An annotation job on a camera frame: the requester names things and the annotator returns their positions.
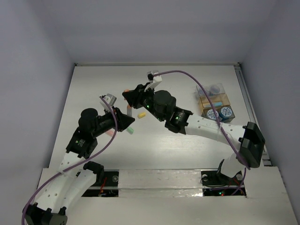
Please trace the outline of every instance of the gray wall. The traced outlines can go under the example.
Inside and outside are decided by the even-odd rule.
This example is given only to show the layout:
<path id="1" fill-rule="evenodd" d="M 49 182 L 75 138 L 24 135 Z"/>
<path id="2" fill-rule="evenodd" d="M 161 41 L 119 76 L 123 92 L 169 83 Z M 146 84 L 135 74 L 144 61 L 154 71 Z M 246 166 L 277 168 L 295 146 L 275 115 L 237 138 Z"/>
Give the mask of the gray wall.
<path id="1" fill-rule="evenodd" d="M 48 166 L 74 66 L 39 0 L 2 0 L 0 31 L 0 223 L 16 225 Z"/>
<path id="2" fill-rule="evenodd" d="M 242 63 L 271 160 L 300 221 L 300 1 L 280 0 Z"/>
<path id="3" fill-rule="evenodd" d="M 75 62 L 237 62 L 276 0 L 43 0 Z"/>

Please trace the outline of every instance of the wall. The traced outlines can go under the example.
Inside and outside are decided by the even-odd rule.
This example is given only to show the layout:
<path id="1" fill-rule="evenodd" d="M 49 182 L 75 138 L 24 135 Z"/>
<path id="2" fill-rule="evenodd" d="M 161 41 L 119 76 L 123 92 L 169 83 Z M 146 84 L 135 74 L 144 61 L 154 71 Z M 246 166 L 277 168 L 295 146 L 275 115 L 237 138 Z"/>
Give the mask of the wall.
<path id="1" fill-rule="evenodd" d="M 21 224 L 53 150 L 74 64 L 39 0 L 0 6 L 0 220 Z"/>
<path id="2" fill-rule="evenodd" d="M 242 63 L 267 148 L 300 221 L 300 1 L 280 0 Z"/>
<path id="3" fill-rule="evenodd" d="M 237 62 L 276 0 L 43 0 L 75 62 Z"/>

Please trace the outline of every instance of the white table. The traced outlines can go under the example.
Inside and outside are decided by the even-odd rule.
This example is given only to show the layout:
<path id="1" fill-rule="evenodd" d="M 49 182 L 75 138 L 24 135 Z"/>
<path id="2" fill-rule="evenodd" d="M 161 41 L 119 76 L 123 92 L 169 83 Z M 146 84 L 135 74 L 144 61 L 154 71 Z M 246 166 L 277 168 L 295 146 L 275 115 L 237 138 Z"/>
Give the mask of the white table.
<path id="1" fill-rule="evenodd" d="M 147 82 L 146 72 L 180 69 L 194 75 L 203 85 L 222 83 L 236 118 L 232 124 L 249 121 L 240 86 L 233 66 L 134 66 L 76 67 L 67 96 L 49 169 L 44 169 L 42 183 L 53 174 L 65 153 L 65 148 L 77 127 L 85 108 L 103 109 L 99 95 L 111 93 L 115 103 L 126 113 L 123 90 L 134 89 Z M 195 83 L 185 75 L 164 75 L 156 90 L 167 90 L 177 98 L 177 106 L 199 113 L 194 95 Z M 144 112 L 134 110 L 133 116 Z M 232 153 L 225 144 L 198 136 L 173 134 L 149 113 L 131 125 L 134 134 L 118 133 L 112 145 L 94 161 L 105 169 L 201 169 L 216 168 Z M 97 152 L 109 141 L 98 138 Z M 248 171 L 245 179 L 247 198 L 226 197 L 146 197 L 127 195 L 117 198 L 81 198 L 69 215 L 68 224 L 156 224 L 156 225 L 296 225 L 285 187 L 276 167 Z"/>

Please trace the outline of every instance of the blue and white round object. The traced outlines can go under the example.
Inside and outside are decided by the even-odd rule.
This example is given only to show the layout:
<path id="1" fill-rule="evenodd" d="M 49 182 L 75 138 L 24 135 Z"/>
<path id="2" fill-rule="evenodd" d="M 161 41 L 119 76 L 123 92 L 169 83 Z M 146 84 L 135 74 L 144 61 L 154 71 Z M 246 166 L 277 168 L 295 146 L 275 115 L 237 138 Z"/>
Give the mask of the blue and white round object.
<path id="1" fill-rule="evenodd" d="M 233 114 L 233 111 L 229 107 L 223 107 L 220 110 L 220 117 L 223 119 L 228 119 Z"/>
<path id="2" fill-rule="evenodd" d="M 209 109 L 206 113 L 206 116 L 208 119 L 211 119 L 211 120 L 216 120 L 216 116 L 214 114 L 214 111 L 212 109 Z"/>

